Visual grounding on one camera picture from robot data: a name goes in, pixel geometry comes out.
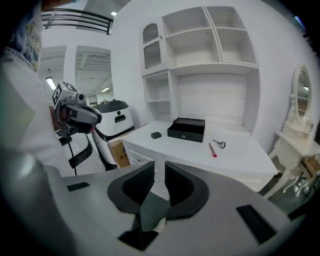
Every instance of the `white dresser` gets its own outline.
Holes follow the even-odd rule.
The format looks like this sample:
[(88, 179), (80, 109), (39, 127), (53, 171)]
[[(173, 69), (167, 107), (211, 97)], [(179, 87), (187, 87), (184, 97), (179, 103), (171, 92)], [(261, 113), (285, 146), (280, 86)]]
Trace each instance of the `white dresser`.
[[(252, 190), (260, 191), (277, 174), (269, 156), (249, 134), (225, 127), (211, 126), (204, 133), (203, 143), (167, 136), (170, 123), (154, 121), (122, 138), (131, 165), (155, 161), (155, 182), (152, 191), (169, 198), (165, 185), (165, 161), (204, 169), (234, 178)], [(153, 139), (151, 133), (162, 137)], [(209, 148), (212, 140), (226, 143), (224, 149), (213, 144), (217, 157)]]

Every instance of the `black jewelry box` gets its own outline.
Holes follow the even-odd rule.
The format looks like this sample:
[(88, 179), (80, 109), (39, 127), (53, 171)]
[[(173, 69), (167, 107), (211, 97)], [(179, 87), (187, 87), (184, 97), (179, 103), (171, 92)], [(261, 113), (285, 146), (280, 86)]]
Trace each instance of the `black jewelry box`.
[(167, 132), (168, 137), (202, 143), (205, 127), (205, 120), (179, 117), (173, 121)]

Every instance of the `person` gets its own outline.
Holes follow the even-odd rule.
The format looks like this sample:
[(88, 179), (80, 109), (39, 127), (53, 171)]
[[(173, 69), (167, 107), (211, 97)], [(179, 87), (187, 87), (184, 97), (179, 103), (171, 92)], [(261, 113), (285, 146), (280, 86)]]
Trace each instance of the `person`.
[(72, 0), (43, 0), (21, 20), (4, 48), (0, 64), (0, 104), (5, 109), (0, 146), (28, 152), (62, 176), (73, 175), (55, 131), (60, 128), (53, 106), (48, 107), (41, 81), (41, 12)]

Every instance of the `oval mirror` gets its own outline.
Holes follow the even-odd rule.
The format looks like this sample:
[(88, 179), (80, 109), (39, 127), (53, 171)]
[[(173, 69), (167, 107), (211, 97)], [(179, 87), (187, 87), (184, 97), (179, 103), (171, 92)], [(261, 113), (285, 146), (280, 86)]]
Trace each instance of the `oval mirror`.
[(308, 112), (311, 100), (311, 82), (307, 67), (304, 64), (295, 68), (293, 83), (297, 114), (304, 117)]

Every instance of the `black railing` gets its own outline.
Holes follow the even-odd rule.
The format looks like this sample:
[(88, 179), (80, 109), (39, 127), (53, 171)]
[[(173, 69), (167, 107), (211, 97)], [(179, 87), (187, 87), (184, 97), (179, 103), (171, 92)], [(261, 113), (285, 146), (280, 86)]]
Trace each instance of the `black railing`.
[(50, 26), (72, 26), (104, 32), (107, 35), (110, 33), (111, 23), (114, 22), (111, 18), (92, 12), (63, 8), (47, 10), (41, 14), (41, 19), (45, 29)]

